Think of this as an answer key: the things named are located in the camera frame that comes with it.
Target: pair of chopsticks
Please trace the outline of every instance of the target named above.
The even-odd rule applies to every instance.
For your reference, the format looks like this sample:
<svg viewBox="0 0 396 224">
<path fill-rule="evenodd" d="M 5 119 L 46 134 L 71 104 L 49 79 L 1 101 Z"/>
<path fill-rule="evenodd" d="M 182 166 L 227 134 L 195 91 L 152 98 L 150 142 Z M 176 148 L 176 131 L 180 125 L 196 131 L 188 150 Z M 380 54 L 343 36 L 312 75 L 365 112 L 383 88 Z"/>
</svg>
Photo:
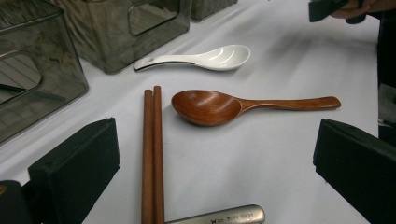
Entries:
<svg viewBox="0 0 396 224">
<path fill-rule="evenodd" d="M 163 224 L 163 125 L 161 87 L 145 90 L 143 121 L 142 224 Z"/>
</svg>

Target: wooden spoon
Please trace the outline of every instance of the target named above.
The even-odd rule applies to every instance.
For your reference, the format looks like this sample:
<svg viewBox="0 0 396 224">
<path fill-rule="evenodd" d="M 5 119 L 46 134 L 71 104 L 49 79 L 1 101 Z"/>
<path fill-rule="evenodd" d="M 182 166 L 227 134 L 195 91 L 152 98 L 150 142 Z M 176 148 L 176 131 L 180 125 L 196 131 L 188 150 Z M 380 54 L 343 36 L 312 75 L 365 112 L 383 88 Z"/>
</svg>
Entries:
<svg viewBox="0 0 396 224">
<path fill-rule="evenodd" d="M 181 91 L 173 96 L 172 106 L 190 122 L 214 126 L 227 123 L 251 108 L 285 110 L 325 110 L 341 106 L 333 97 L 303 100 L 245 100 L 218 91 Z"/>
</svg>

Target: transparent plastic bin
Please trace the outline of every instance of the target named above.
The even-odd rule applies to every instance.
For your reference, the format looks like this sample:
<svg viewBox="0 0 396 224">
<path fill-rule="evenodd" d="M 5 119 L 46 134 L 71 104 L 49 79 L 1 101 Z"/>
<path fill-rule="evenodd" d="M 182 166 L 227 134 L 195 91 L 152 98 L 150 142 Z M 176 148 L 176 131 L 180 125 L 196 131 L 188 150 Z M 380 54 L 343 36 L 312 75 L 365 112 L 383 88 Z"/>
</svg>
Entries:
<svg viewBox="0 0 396 224">
<path fill-rule="evenodd" d="M 65 11 L 78 56 L 116 74 L 190 29 L 191 0 L 51 0 Z"/>
<path fill-rule="evenodd" d="M 0 0 L 0 143 L 88 90 L 63 11 Z"/>
<path fill-rule="evenodd" d="M 201 21 L 237 2 L 238 0 L 192 0 L 191 18 Z"/>
</svg>

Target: white spoon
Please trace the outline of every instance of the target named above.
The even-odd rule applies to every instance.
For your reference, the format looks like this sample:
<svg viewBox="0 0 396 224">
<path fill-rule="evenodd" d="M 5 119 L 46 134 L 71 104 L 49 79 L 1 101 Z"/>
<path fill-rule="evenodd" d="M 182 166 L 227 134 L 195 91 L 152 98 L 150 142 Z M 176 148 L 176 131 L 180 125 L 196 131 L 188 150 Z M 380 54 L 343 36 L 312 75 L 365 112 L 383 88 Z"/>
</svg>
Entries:
<svg viewBox="0 0 396 224">
<path fill-rule="evenodd" d="M 195 55 L 162 55 L 147 57 L 134 64 L 136 72 L 165 63 L 186 63 L 215 71 L 226 71 L 241 66 L 250 57 L 250 49 L 243 45 L 229 45 Z"/>
</svg>

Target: white tablecloth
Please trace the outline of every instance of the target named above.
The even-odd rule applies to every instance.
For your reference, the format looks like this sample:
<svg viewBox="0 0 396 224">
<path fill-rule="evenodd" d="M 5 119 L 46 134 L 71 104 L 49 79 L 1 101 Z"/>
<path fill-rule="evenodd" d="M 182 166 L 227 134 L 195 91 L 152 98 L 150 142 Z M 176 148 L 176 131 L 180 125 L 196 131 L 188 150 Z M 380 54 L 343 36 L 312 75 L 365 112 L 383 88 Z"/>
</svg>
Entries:
<svg viewBox="0 0 396 224">
<path fill-rule="evenodd" d="M 321 119 L 377 135 L 375 44 L 378 21 L 328 18 L 310 23 L 306 1 L 241 0 L 201 21 L 150 55 L 195 54 L 225 45 L 251 49 L 239 69 L 132 66 L 110 76 L 81 61 L 89 92 L 0 146 L 0 179 L 29 180 L 27 167 L 83 126 L 114 117 L 120 170 L 84 223 L 139 223 L 144 90 L 163 89 L 165 219 L 255 203 L 265 223 L 366 223 L 315 172 Z M 296 112 L 256 109 L 218 127 L 182 119 L 170 105 L 184 90 L 223 91 L 247 99 L 334 95 L 342 107 Z"/>
</svg>

